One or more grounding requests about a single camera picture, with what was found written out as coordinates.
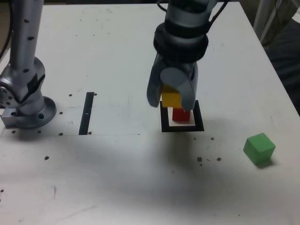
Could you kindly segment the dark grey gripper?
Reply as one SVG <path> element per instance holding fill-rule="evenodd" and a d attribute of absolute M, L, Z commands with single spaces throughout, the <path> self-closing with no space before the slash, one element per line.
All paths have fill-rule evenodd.
<path fill-rule="evenodd" d="M 147 100 L 157 108 L 162 95 L 163 107 L 191 111 L 195 105 L 196 62 L 179 63 L 156 54 L 147 87 Z"/>

